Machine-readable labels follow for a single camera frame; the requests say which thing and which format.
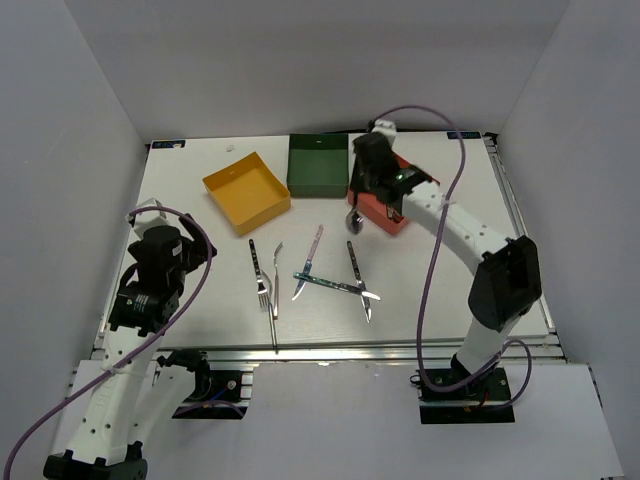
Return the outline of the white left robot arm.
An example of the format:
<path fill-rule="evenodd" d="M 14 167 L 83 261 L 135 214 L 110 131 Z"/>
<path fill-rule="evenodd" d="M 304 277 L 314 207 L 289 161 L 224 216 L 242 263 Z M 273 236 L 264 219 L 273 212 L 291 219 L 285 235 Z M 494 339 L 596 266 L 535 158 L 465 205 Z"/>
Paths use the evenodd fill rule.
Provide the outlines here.
<path fill-rule="evenodd" d="M 160 340 L 203 288 L 196 285 L 182 301 L 187 274 L 209 270 L 217 254 L 190 214 L 176 216 L 179 227 L 151 227 L 128 248 L 135 262 L 120 280 L 102 372 L 63 401 L 68 406 L 90 396 L 68 446 L 47 458 L 47 479 L 143 479 L 148 474 L 142 424 L 134 418 L 138 395 Z"/>

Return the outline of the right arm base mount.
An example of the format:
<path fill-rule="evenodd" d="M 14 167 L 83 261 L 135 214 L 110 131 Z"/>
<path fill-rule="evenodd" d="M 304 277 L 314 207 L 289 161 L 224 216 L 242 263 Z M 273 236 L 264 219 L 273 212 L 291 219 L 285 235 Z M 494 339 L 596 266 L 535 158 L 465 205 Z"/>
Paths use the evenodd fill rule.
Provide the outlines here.
<path fill-rule="evenodd" d="M 410 377 L 418 389 L 420 421 L 423 425 L 510 424 L 515 422 L 511 389 L 503 368 L 456 391 L 439 393 L 427 388 L 418 373 Z"/>

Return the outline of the spoon with pink handle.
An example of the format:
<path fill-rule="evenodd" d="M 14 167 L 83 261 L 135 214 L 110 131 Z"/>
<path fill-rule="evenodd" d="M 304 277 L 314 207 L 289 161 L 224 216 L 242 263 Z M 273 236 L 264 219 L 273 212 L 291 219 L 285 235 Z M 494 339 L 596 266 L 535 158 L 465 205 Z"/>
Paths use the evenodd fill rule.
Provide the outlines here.
<path fill-rule="evenodd" d="M 401 216 L 398 212 L 396 212 L 395 210 L 391 209 L 387 211 L 387 217 L 389 220 L 391 220 L 392 222 L 398 224 L 400 222 L 402 222 L 404 220 L 404 217 Z"/>

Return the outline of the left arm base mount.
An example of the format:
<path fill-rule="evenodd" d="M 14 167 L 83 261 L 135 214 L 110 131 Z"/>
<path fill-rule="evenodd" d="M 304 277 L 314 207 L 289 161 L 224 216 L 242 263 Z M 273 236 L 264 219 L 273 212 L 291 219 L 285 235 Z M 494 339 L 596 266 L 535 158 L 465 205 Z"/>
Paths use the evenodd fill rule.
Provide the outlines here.
<path fill-rule="evenodd" d="M 158 376 L 170 368 L 185 370 L 193 389 L 173 414 L 173 419 L 241 420 L 248 409 L 251 374 L 248 371 L 212 368 L 205 352 L 175 350 L 157 358 Z"/>

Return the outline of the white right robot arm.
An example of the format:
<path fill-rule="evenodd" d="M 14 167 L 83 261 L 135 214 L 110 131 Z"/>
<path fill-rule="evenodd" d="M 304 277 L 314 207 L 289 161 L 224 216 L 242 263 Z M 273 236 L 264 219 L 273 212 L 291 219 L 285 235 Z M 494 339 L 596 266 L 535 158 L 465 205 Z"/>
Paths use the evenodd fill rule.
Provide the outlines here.
<path fill-rule="evenodd" d="M 542 295 L 538 250 L 522 235 L 510 238 L 491 229 L 451 199 L 439 183 L 415 165 L 398 163 L 390 140 L 380 132 L 353 142 L 352 188 L 371 194 L 392 214 L 429 231 L 434 247 L 446 247 L 473 276 L 467 304 L 472 321 L 451 360 L 451 384 L 472 399 L 488 385 L 507 337 Z"/>

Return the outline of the spoon with green handle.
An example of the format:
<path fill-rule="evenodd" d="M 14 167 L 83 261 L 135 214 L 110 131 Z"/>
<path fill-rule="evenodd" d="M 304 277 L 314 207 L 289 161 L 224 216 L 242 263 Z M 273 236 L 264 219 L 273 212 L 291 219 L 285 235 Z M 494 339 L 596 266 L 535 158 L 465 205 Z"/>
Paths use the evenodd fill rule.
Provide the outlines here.
<path fill-rule="evenodd" d="M 359 235 L 363 228 L 364 218 L 360 213 L 358 203 L 359 203 L 359 195 L 357 193 L 353 194 L 352 198 L 353 202 L 351 205 L 351 210 L 345 217 L 345 225 L 347 230 L 352 235 Z"/>

